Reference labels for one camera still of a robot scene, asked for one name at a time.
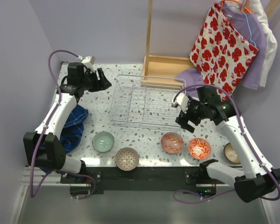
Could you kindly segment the red geometric pattern bowl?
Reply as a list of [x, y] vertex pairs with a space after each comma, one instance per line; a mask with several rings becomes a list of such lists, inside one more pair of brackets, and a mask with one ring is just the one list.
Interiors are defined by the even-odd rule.
[[184, 140], [180, 134], [168, 132], [161, 138], [161, 147], [168, 154], [178, 154], [183, 150]]

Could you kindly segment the orange floral pattern bowl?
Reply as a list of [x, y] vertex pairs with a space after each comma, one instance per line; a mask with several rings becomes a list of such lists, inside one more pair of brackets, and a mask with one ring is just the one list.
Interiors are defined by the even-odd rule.
[[189, 142], [189, 153], [197, 160], [205, 160], [211, 155], [211, 146], [205, 139], [194, 138]]

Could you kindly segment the white wire dish rack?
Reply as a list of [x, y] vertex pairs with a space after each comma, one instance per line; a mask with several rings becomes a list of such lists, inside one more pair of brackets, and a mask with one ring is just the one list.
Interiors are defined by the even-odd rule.
[[183, 88], [184, 80], [173, 78], [118, 75], [109, 112], [116, 126], [178, 132], [175, 122], [180, 111], [171, 99]]

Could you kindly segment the pale green bowl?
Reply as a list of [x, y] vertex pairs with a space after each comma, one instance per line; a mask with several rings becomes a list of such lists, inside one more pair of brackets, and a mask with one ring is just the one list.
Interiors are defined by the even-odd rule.
[[114, 137], [109, 132], [99, 132], [92, 139], [92, 146], [100, 153], [109, 152], [114, 146]]

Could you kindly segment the brown lattice pattern bowl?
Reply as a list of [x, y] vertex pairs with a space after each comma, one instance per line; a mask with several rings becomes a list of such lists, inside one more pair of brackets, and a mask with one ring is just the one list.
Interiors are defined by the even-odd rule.
[[139, 164], [140, 155], [131, 147], [121, 148], [115, 155], [116, 166], [123, 171], [131, 171]]

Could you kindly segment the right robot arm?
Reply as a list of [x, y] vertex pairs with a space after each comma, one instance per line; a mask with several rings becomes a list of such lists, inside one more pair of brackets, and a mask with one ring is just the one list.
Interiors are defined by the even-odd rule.
[[227, 137], [240, 159], [242, 170], [231, 168], [216, 159], [207, 160], [199, 166], [199, 179], [210, 183], [213, 179], [228, 184], [245, 203], [257, 198], [267, 200], [267, 194], [278, 191], [275, 201], [280, 199], [280, 168], [274, 168], [265, 158], [252, 139], [244, 119], [231, 96], [222, 101], [218, 92], [227, 95], [220, 87], [211, 84], [197, 84], [198, 99], [184, 94], [185, 87], [171, 99], [173, 107], [180, 107], [176, 123], [191, 133], [194, 132], [189, 122], [196, 126], [203, 119], [214, 122]]

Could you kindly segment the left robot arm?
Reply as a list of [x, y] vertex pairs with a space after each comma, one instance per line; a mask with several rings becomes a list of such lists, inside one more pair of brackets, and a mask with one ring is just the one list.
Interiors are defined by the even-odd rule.
[[29, 166], [68, 172], [75, 182], [83, 183], [87, 179], [85, 163], [67, 156], [60, 136], [84, 93], [104, 91], [111, 85], [102, 68], [92, 71], [82, 63], [69, 63], [67, 76], [58, 84], [56, 98], [45, 119], [23, 137]]

